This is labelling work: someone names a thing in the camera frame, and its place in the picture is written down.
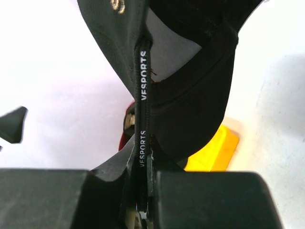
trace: yellow block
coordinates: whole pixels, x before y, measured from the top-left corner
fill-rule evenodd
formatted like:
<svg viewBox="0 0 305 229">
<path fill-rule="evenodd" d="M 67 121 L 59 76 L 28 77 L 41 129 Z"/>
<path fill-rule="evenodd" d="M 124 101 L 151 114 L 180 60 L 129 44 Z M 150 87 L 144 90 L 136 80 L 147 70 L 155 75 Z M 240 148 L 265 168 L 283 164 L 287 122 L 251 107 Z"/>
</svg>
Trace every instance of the yellow block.
<svg viewBox="0 0 305 229">
<path fill-rule="evenodd" d="M 188 158 L 185 171 L 225 171 L 239 142 L 227 127 L 221 125 L 211 141 Z"/>
</svg>

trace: red object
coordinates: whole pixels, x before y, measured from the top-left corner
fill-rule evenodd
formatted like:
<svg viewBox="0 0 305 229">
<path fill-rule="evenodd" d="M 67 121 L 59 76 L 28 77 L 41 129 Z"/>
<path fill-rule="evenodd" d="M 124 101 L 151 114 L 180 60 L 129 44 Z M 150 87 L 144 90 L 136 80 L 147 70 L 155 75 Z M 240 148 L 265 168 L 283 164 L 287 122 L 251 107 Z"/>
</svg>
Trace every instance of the red object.
<svg viewBox="0 0 305 229">
<path fill-rule="evenodd" d="M 128 110 L 131 108 L 132 105 L 134 105 L 134 102 L 132 104 L 130 104 L 129 107 L 126 109 L 126 113 L 125 113 L 126 115 L 128 113 Z M 126 134 L 123 131 L 123 134 L 122 134 L 121 140 L 120 140 L 120 144 L 119 144 L 119 151 L 124 148 L 124 146 L 127 144 L 128 141 L 129 141 L 129 137 L 126 136 Z"/>
</svg>

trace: white surface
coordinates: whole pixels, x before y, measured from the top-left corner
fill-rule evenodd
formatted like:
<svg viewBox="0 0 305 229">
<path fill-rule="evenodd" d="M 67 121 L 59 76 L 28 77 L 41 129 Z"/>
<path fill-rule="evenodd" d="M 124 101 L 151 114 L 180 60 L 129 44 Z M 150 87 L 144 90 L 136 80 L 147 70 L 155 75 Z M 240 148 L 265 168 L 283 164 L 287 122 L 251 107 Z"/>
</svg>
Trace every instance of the white surface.
<svg viewBox="0 0 305 229">
<path fill-rule="evenodd" d="M 263 176 L 286 229 L 305 225 L 304 8 L 271 0 L 243 27 L 224 121 L 241 137 L 230 169 Z M 29 109 L 0 167 L 89 169 L 114 154 L 132 98 L 76 2 L 0 1 L 0 33 L 0 113 Z"/>
</svg>

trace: yellow object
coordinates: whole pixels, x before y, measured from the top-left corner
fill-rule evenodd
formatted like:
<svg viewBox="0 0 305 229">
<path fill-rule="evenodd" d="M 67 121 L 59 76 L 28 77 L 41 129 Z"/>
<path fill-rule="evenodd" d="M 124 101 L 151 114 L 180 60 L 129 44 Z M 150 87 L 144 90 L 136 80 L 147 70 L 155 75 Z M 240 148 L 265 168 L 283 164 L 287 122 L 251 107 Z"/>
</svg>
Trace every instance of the yellow object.
<svg viewBox="0 0 305 229">
<path fill-rule="evenodd" d="M 211 141 L 188 158 L 185 171 L 225 171 L 239 142 L 227 127 L 221 125 Z"/>
</svg>

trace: gold embroidery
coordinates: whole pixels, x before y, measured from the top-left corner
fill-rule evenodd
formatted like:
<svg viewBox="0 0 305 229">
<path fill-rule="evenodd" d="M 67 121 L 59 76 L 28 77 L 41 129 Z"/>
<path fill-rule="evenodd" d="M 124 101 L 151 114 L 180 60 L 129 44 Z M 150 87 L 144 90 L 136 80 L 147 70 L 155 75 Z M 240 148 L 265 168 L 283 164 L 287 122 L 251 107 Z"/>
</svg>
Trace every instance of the gold embroidery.
<svg viewBox="0 0 305 229">
<path fill-rule="evenodd" d="M 111 5 L 113 10 L 119 10 L 119 14 L 125 12 L 125 0 L 111 0 Z"/>
</svg>

